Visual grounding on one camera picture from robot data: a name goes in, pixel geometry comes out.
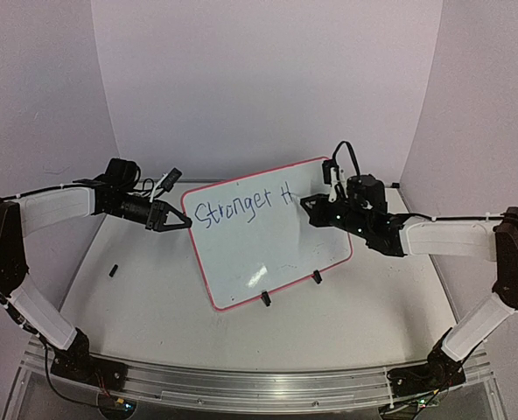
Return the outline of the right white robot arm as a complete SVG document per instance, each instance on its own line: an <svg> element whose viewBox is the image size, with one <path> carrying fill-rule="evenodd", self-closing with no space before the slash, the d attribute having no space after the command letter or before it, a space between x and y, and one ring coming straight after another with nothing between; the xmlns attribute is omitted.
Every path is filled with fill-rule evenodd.
<svg viewBox="0 0 518 420"><path fill-rule="evenodd" d="M371 175L326 176L328 194L300 200L315 228L337 228L384 256L467 256L495 263L491 294L433 346L424 363L388 372L395 396L457 386L470 354L518 312L518 207L499 215L430 217L391 213L385 187Z"/></svg>

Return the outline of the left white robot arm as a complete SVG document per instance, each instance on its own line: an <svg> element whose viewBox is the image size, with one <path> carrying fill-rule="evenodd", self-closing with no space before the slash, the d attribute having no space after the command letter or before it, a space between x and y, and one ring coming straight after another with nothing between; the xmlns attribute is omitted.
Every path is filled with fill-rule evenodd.
<svg viewBox="0 0 518 420"><path fill-rule="evenodd" d="M171 169L150 190L139 187L140 176L135 162L114 157L95 178L0 197L0 305L21 329L55 351L55 375L97 385L121 381L126 367L94 357L88 336L42 294L31 277L25 240L62 222L101 214L156 233L190 228L191 219L161 199L181 171Z"/></svg>

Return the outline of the pink framed whiteboard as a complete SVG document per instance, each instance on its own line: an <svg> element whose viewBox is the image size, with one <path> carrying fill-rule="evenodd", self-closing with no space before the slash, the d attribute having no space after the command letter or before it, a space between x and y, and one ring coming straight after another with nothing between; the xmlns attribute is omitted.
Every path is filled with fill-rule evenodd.
<svg viewBox="0 0 518 420"><path fill-rule="evenodd" d="M261 299L353 256L350 236L316 228L301 198L328 193L321 157L184 192L180 204L199 269L217 312Z"/></svg>

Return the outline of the black marker cap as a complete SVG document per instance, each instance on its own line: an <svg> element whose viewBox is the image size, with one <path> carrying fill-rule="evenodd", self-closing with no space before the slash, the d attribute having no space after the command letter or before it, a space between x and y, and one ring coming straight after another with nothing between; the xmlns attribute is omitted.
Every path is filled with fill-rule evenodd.
<svg viewBox="0 0 518 420"><path fill-rule="evenodd" d="M118 270L118 265L114 264L113 267L111 268L110 272L108 273L108 276L113 277L116 274L117 270Z"/></svg>

